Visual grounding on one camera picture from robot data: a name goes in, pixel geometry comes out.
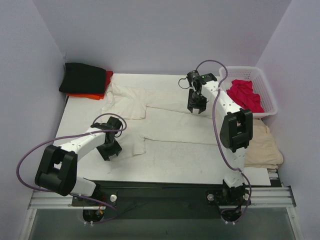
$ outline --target beige cloth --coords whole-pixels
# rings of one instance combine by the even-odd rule
[[[119,114],[129,120],[128,129],[118,139],[122,146],[126,146],[122,158],[145,153],[144,139],[217,145],[213,130],[213,135],[208,131],[212,127],[212,122],[208,121],[208,118],[212,119],[212,104],[208,103],[206,111],[200,115],[192,115],[186,106],[187,92],[165,92],[112,83],[107,92],[108,103],[102,112]],[[282,163],[283,156],[269,128],[261,120],[254,119],[253,139],[245,156],[245,166],[276,169]]]

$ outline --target white table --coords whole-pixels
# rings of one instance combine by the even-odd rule
[[[187,91],[179,88],[180,75],[114,74],[112,82],[118,85],[158,89],[165,91]],[[93,119],[101,113],[107,99],[69,97],[57,137],[85,132]],[[55,145],[69,139],[56,141]],[[221,184],[227,166],[218,147],[214,145],[161,142],[145,140],[146,153],[132,158],[114,158],[104,161],[97,149],[78,162],[78,176],[90,180],[132,181],[158,183]],[[246,167],[245,174],[252,185],[269,186],[266,168]]]

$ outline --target pink cloth in basket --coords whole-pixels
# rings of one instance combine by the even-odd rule
[[[261,106],[260,95],[254,93],[252,81],[235,79],[232,86],[226,91],[229,97],[244,109],[250,109],[253,113],[264,113]]]

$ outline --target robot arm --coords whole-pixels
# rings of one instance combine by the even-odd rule
[[[189,90],[187,108],[198,113],[206,110],[207,101],[213,103],[218,94],[219,83],[212,73],[199,75],[197,70],[187,74]],[[224,146],[223,153],[228,163],[233,168],[243,171],[245,155],[249,141],[253,137],[253,114],[249,109],[242,109],[223,90],[216,103],[215,112],[220,117],[218,129],[219,138]],[[224,182],[231,187],[239,187],[244,183],[244,178],[239,171],[229,170],[224,177]]]
[[[110,117],[107,123],[94,123],[86,133],[119,130],[121,126],[119,119]],[[117,132],[91,133],[59,146],[47,146],[35,176],[35,184],[62,196],[92,196],[97,186],[93,181],[77,176],[77,163],[94,148],[98,149],[104,160],[109,160],[112,155],[118,156],[122,148],[115,139],[116,134]]]

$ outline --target orange cloth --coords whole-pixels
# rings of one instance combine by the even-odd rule
[[[111,83],[111,77],[114,74],[113,71],[106,71],[105,72],[105,86],[104,86],[104,92],[106,92],[108,85]],[[100,100],[105,98],[105,94],[72,94],[67,93],[67,96],[70,97],[78,97],[78,98],[88,98],[88,99],[94,99],[94,100]]]

